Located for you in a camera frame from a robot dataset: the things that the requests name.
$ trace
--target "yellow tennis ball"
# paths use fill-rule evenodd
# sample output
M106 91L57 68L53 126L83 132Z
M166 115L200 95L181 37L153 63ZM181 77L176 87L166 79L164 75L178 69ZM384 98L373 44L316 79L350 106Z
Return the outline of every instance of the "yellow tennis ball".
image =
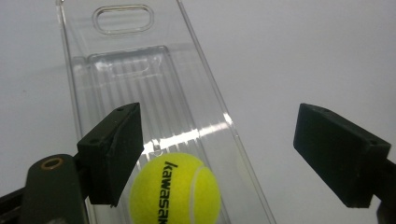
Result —
M147 163L134 180L134 224L213 224L219 215L216 178L190 154L169 153Z

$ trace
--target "white surface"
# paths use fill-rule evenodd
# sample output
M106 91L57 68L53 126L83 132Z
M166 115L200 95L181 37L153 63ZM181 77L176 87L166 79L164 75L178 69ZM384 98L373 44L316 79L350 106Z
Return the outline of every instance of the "white surface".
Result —
M378 199L345 208L292 139L305 102L396 144L396 2L184 4L277 223L376 223ZM0 3L0 195L35 161L76 153L54 5Z

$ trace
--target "transparent plastic tray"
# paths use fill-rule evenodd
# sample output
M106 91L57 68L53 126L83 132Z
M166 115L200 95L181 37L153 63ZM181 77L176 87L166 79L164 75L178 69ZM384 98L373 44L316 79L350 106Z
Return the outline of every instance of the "transparent plastic tray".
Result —
M180 1L58 0L57 8L79 137L116 107L141 104L144 152L118 207L88 206L91 223L133 223L135 176L176 151L217 177L217 223L275 223Z

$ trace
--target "screw hole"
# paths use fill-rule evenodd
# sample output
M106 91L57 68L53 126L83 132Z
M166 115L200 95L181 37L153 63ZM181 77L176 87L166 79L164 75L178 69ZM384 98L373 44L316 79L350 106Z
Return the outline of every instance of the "screw hole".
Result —
M41 163L41 169L53 170L61 166L62 163L64 163L64 160L62 158L51 158Z

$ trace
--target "ball seam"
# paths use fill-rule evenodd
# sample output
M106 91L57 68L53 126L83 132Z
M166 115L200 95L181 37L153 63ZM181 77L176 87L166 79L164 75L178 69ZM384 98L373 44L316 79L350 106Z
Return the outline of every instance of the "ball seam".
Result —
M195 185L198 180L198 174L201 172L202 169L204 169L205 166L201 165L195 170L194 176L191 181L190 185L190 206L189 206L189 214L190 214L190 224L195 224L195 214L194 214L194 205L195 205Z

